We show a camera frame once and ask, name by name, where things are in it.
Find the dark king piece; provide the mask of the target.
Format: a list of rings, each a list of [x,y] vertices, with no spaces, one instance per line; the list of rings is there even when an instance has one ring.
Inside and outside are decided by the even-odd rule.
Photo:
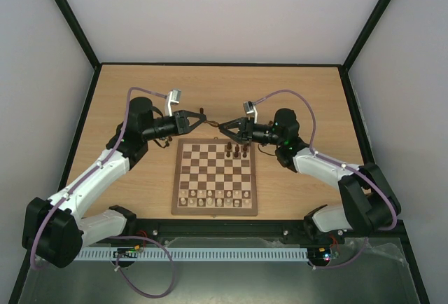
[[[219,123],[216,121],[206,121],[206,124],[210,125],[211,127],[219,127]]]

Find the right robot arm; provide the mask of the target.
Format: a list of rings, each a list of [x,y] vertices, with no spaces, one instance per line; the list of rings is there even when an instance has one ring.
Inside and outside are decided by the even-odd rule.
[[[313,242],[331,232],[352,230],[368,236],[376,230],[391,230],[398,222],[400,203],[381,169],[374,163],[353,165],[314,150],[299,136],[300,124],[291,109],[279,109],[271,124],[241,117],[222,123],[222,134],[241,145],[275,146],[282,167],[306,174],[339,191],[340,205],[323,205],[304,217],[304,231]]]

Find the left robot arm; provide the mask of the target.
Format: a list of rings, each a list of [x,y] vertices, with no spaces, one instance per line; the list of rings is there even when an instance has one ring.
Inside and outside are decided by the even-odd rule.
[[[136,216],[119,207],[85,217],[93,202],[116,180],[127,174],[148,151],[148,143],[192,132],[207,117],[193,111],[168,111],[154,117],[147,97],[127,98],[125,117],[106,148],[84,173],[48,199],[34,198],[26,208],[22,246],[30,252],[35,270],[37,258],[64,268],[82,248],[127,232]]]

